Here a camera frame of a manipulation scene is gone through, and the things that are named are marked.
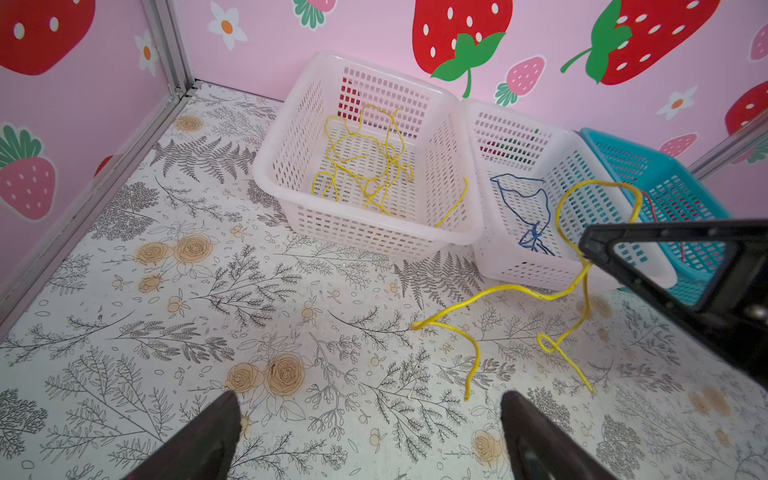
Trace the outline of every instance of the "strawberry wallpaper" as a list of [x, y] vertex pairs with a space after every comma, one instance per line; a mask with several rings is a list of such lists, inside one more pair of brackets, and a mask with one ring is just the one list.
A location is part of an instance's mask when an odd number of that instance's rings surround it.
[[141, 0], [0, 4], [0, 282], [168, 97]]
[[[763, 0], [194, 0], [177, 7], [195, 75], [207, 81], [283, 100], [316, 51], [334, 50], [458, 97], [663, 149], [684, 164], [728, 136], [727, 116], [740, 125], [758, 114], [768, 90], [739, 103], [768, 81]], [[237, 11], [247, 40], [230, 48], [206, 31], [217, 9]]]

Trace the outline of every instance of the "blue string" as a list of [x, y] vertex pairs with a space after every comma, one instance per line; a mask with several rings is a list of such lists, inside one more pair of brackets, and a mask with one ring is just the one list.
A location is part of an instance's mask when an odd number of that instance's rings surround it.
[[[498, 192], [502, 196], [502, 201], [504, 202], [504, 205], [506, 205], [507, 208], [512, 213], [514, 213], [515, 216], [517, 218], [519, 218], [522, 223], [525, 223], [526, 225], [528, 225], [530, 227], [530, 230], [525, 232], [525, 234], [522, 236], [522, 238], [518, 241], [518, 245], [520, 245], [523, 248], [527, 248], [527, 249], [529, 249], [529, 250], [531, 250], [533, 252], [538, 252], [539, 249], [541, 249], [542, 253], [546, 253], [547, 255], [552, 255], [554, 257], [555, 254], [552, 253], [552, 250], [549, 250], [544, 245], [544, 243], [541, 242], [541, 237], [544, 236], [544, 230], [547, 229], [547, 227], [549, 226], [549, 222], [550, 222], [550, 220], [552, 218], [552, 213], [549, 210], [549, 197], [547, 196], [547, 192], [543, 188], [539, 188], [532, 195], [523, 195], [520, 192], [518, 192], [517, 190], [504, 188], [504, 187], [502, 187], [502, 183], [499, 180], [499, 178], [500, 177], [507, 177], [507, 176], [516, 178], [517, 180], [530, 180], [530, 181], [536, 181], [536, 182], [542, 182], [542, 183], [544, 183], [544, 180], [541, 179], [541, 178], [518, 177], [518, 176], [513, 175], [513, 174], [500, 174], [500, 175], [496, 175], [495, 177], [491, 178], [491, 181], [495, 182], [496, 186], [498, 187]], [[536, 195], [538, 195], [539, 192], [542, 192], [544, 194], [544, 205], [545, 205], [545, 207], [547, 209], [547, 223], [545, 223], [544, 226], [540, 230], [538, 230], [538, 226], [541, 224], [541, 221], [537, 221], [536, 223], [531, 223], [531, 222], [526, 221], [523, 217], [520, 216], [519, 213], [517, 213], [515, 211], [514, 208], [510, 207], [510, 205], [507, 203], [506, 197], [504, 196], [504, 192], [512, 192], [514, 194], [519, 195], [520, 198], [535, 197]]]

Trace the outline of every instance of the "white flower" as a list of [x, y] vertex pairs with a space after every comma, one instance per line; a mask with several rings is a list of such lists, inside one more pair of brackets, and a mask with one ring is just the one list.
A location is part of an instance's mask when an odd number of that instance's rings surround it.
[[237, 22], [240, 20], [237, 8], [230, 8], [229, 11], [224, 12], [216, 2], [211, 2], [210, 10], [214, 13], [215, 20], [210, 21], [208, 30], [221, 35], [227, 48], [232, 50], [235, 47], [235, 40], [248, 40], [245, 32], [237, 26]]
[[149, 35], [149, 30], [144, 31], [144, 38], [134, 35], [134, 41], [136, 41], [136, 46], [139, 49], [139, 68], [141, 70], [149, 70], [152, 76], [154, 76], [154, 64], [160, 60], [160, 55], [157, 53], [157, 49], [152, 46], [152, 37]]
[[680, 93], [679, 91], [673, 91], [670, 95], [669, 102], [664, 105], [662, 108], [659, 109], [658, 112], [656, 112], [656, 115], [666, 115], [667, 120], [670, 120], [675, 115], [677, 115], [677, 112], [680, 110], [683, 110], [684, 108], [693, 107], [694, 105], [694, 93], [696, 92], [696, 89], [698, 87], [693, 87], [688, 89], [685, 93]]

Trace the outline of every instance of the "table surface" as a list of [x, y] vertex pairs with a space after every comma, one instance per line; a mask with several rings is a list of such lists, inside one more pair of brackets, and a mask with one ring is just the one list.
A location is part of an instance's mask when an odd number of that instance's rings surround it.
[[524, 393], [619, 478], [768, 478], [768, 395], [628, 293], [578, 318], [486, 297], [472, 250], [407, 262], [293, 233], [250, 179], [280, 103], [203, 84], [0, 353], [6, 478], [120, 478], [225, 389], [243, 434], [231, 478], [511, 478], [498, 401]]

